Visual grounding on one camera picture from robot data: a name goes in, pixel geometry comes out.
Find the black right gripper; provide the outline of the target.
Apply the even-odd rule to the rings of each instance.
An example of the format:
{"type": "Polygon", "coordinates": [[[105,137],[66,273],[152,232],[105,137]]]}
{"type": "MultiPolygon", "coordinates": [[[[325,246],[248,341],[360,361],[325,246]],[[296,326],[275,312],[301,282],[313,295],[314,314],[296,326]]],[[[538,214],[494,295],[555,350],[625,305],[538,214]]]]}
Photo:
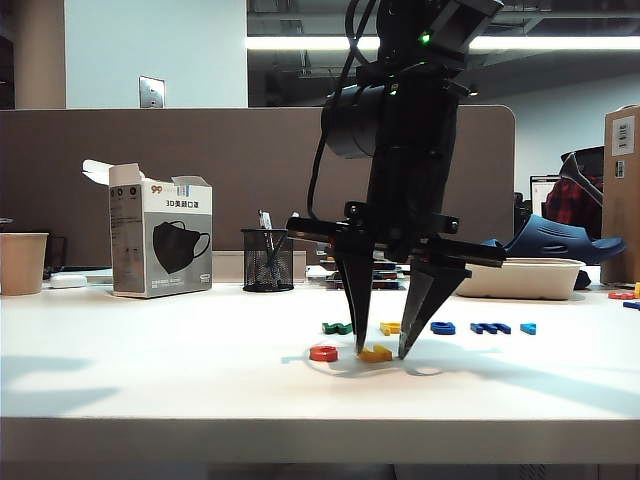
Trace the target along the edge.
{"type": "Polygon", "coordinates": [[[466,264],[499,267],[501,247],[450,239],[459,219],[442,213],[451,158],[421,158],[393,148],[374,157],[365,202],[345,204],[342,221],[292,217],[288,236],[331,246],[350,310],[355,350],[366,340],[372,290],[373,252],[410,262],[398,356],[404,359],[419,335],[460,283],[471,276],[466,264]]]}

